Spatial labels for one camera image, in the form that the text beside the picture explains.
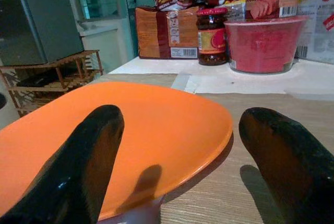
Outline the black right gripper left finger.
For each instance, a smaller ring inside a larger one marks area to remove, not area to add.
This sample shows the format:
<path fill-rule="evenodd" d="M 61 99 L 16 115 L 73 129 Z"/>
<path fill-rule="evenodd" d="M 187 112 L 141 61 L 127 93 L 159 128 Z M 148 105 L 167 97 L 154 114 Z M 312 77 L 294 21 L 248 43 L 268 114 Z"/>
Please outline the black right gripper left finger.
<path fill-rule="evenodd" d="M 124 126 L 119 107 L 94 109 L 45 162 L 1 223 L 97 223 Z"/>

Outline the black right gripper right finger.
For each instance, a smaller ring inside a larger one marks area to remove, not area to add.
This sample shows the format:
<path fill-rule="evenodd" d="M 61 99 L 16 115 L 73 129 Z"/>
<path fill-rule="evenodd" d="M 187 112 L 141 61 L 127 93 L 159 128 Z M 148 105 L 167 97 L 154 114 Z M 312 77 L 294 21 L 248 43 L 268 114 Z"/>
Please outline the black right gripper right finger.
<path fill-rule="evenodd" d="M 261 107 L 238 130 L 286 223 L 333 223 L 333 155 L 309 130 Z"/>

